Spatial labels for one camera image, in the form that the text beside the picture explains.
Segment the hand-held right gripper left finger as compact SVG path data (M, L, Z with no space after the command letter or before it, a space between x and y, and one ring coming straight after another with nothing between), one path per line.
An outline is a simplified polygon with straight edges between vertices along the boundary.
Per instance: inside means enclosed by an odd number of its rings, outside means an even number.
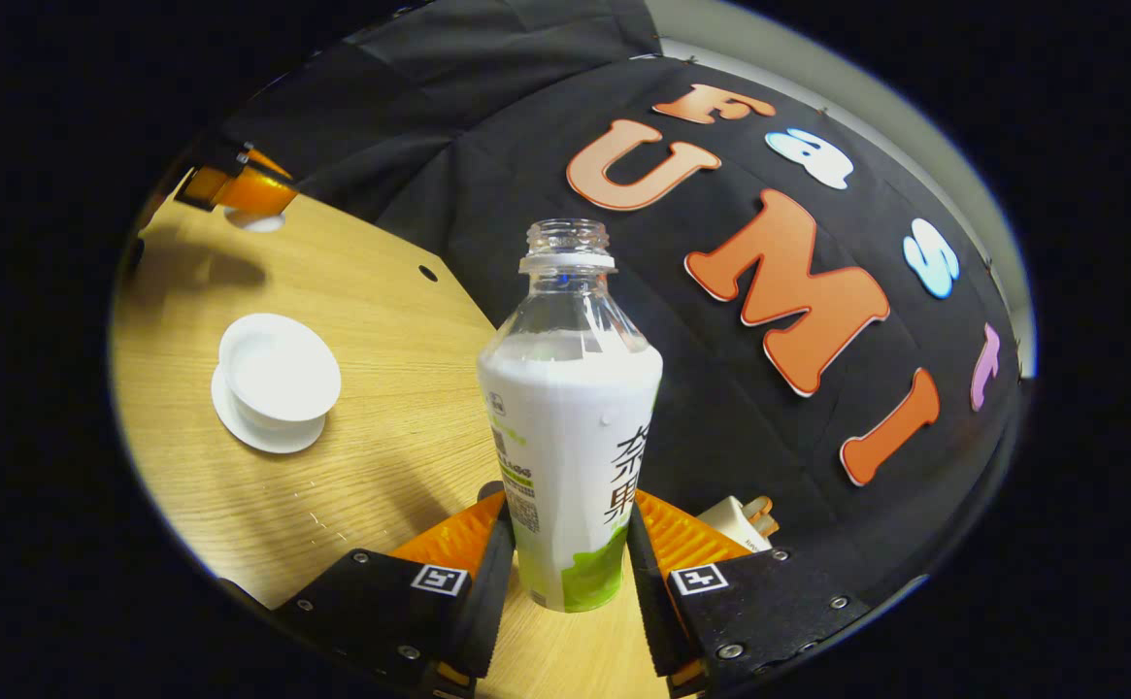
M397 698L472 698L512 573L502 491L391 553L352 549L274 611L297 640Z

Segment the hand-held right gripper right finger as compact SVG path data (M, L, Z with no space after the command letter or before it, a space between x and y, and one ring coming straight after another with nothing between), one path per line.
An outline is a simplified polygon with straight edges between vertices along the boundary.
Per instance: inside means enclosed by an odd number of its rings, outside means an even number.
M627 546L651 664L672 698L754 698L871 611L812 556L748 551L648 492L634 497Z

